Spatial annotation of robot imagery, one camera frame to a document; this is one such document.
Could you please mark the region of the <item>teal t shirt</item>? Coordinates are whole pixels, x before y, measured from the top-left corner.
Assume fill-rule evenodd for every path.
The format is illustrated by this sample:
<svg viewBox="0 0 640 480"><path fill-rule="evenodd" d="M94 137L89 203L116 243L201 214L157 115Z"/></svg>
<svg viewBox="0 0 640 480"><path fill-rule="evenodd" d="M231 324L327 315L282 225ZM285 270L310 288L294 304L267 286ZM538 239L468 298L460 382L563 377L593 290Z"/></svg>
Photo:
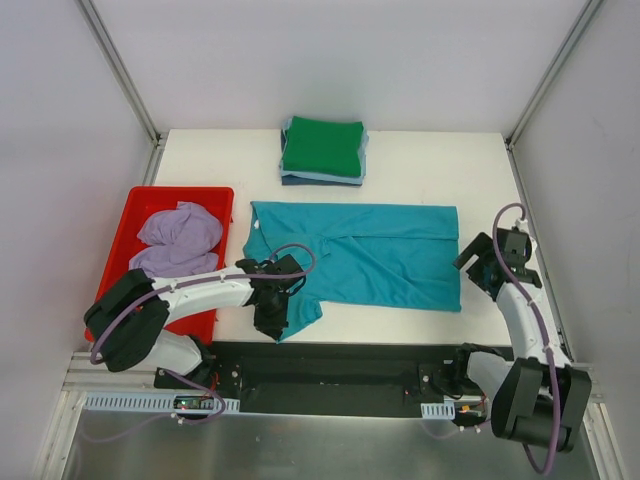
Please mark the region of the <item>teal t shirt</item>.
<svg viewBox="0 0 640 480"><path fill-rule="evenodd" d="M290 254L311 272L288 306L286 340L319 320L322 303L458 313L454 206L254 201L246 257Z"/></svg>

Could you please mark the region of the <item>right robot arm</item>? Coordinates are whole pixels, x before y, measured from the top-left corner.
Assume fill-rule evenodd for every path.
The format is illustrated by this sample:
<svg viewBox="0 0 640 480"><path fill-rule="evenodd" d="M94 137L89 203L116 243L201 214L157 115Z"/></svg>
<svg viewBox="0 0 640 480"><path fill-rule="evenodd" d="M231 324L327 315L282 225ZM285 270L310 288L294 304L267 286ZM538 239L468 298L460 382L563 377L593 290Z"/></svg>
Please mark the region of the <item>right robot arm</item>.
<svg viewBox="0 0 640 480"><path fill-rule="evenodd" d="M487 293L506 322L514 359L497 350L465 343L450 369L461 394L480 389L490 401L493 434L528 446L570 452L592 389L589 374L573 367L554 326L536 314L538 273L526 264L532 240L517 228L479 233L454 265Z"/></svg>

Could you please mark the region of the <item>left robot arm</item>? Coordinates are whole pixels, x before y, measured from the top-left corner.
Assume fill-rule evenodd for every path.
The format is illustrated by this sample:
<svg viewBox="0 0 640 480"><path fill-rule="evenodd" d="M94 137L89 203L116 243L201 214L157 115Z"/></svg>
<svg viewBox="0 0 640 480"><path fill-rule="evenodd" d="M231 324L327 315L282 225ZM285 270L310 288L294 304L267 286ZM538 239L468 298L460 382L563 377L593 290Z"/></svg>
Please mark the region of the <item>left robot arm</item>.
<svg viewBox="0 0 640 480"><path fill-rule="evenodd" d="M239 315L223 327L231 341L453 345L479 336L478 314L462 311L457 237L299 238L248 248L247 258L199 275L128 271L85 313L91 362L112 372L148 362L202 388L212 369L203 341L171 325L232 308Z"/></svg>

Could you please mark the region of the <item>lavender t shirt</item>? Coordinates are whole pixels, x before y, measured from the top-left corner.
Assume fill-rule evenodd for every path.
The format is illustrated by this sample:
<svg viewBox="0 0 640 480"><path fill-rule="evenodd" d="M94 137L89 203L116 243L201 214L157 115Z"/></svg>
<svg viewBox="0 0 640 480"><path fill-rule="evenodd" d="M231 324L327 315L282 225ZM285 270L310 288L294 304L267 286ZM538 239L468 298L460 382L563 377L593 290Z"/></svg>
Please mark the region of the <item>lavender t shirt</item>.
<svg viewBox="0 0 640 480"><path fill-rule="evenodd" d="M134 255L128 263L129 270L142 269L148 277L171 278L213 272L218 266L216 253L173 254L168 246L152 246Z"/></svg>
<svg viewBox="0 0 640 480"><path fill-rule="evenodd" d="M179 201L173 210L152 214L137 238L148 246L171 246L203 253L217 246L223 233L222 223L203 206Z"/></svg>

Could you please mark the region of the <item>light blue folded t shirt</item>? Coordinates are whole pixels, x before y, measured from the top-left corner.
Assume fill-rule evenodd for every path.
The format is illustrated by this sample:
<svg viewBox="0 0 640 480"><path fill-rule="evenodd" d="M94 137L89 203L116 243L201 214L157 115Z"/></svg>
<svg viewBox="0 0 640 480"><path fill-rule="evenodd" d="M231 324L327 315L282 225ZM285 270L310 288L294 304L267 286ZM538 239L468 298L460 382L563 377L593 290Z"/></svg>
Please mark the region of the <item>light blue folded t shirt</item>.
<svg viewBox="0 0 640 480"><path fill-rule="evenodd" d="M280 131L281 183L360 187L366 176L369 136L362 122L293 116Z"/></svg>

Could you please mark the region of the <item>red plastic bin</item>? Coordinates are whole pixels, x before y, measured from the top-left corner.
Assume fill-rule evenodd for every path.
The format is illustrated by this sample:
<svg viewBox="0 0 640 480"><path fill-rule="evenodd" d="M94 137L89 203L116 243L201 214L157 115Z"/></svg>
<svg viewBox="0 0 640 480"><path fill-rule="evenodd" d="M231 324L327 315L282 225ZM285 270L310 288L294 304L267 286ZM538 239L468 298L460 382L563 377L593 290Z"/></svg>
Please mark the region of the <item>red plastic bin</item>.
<svg viewBox="0 0 640 480"><path fill-rule="evenodd" d="M234 191L230 187L137 186L132 188L121 214L96 297L101 298L128 271L130 259L146 247L137 237L146 220L158 211L176 208L180 201L201 205L221 222L222 238L212 252L218 255L217 267L223 268L232 223L233 200Z"/></svg>

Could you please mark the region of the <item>green folded t shirt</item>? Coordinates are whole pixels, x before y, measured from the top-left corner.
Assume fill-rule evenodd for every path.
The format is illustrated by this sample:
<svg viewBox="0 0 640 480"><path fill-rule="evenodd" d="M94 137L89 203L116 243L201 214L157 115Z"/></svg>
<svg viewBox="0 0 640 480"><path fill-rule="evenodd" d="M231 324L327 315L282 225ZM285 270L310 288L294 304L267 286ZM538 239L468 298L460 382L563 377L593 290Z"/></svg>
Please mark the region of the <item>green folded t shirt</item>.
<svg viewBox="0 0 640 480"><path fill-rule="evenodd" d="M285 171L345 178L362 175L361 146L365 133L362 122L331 122L293 116L284 133L281 163Z"/></svg>

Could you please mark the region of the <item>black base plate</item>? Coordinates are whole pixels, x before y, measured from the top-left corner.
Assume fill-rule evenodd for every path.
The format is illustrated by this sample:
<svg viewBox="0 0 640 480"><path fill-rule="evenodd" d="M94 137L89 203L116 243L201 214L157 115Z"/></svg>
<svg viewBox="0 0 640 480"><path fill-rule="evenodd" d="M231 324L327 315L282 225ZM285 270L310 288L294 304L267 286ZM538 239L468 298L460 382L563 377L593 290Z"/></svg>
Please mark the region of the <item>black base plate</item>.
<svg viewBox="0 0 640 480"><path fill-rule="evenodd" d="M451 345L218 341L208 351L206 386L243 413L418 418L448 393L481 398L479 387L448 379Z"/></svg>

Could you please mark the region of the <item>aluminium frame post right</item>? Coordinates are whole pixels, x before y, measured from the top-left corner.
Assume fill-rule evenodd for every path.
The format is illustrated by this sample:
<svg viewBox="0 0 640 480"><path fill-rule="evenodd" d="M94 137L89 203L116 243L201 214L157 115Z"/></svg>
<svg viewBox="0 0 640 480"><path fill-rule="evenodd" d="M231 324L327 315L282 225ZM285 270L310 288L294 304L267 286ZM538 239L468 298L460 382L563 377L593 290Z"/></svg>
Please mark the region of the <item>aluminium frame post right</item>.
<svg viewBox="0 0 640 480"><path fill-rule="evenodd" d="M505 136L504 140L508 151L512 151L522 137L534 114L560 77L605 4L605 0L588 0L584 2L516 123Z"/></svg>

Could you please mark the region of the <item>aluminium frame post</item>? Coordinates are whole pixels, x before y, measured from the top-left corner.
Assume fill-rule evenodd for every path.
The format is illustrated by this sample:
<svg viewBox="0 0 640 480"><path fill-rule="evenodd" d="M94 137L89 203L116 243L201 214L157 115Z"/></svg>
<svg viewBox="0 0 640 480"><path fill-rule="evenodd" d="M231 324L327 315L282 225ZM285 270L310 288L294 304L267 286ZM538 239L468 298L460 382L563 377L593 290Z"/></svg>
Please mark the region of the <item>aluminium frame post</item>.
<svg viewBox="0 0 640 480"><path fill-rule="evenodd" d="M151 145L157 147L161 141L161 132L152 119L98 8L91 0L76 0L75 4L145 135Z"/></svg>
<svg viewBox="0 0 640 480"><path fill-rule="evenodd" d="M588 0L584 2L516 123L505 136L504 140L508 151L512 151L522 137L534 114L560 77L605 4L605 0Z"/></svg>

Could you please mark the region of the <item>aluminium frame post left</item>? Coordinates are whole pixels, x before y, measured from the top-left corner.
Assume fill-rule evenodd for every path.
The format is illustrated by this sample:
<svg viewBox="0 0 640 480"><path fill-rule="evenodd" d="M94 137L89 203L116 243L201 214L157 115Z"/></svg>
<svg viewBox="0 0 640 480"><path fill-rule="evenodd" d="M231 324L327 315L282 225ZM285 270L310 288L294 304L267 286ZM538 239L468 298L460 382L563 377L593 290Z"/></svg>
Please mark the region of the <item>aluminium frame post left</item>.
<svg viewBox="0 0 640 480"><path fill-rule="evenodd" d="M151 145L157 147L161 141L161 132L152 119L98 8L91 0L76 0L75 4L145 135Z"/></svg>

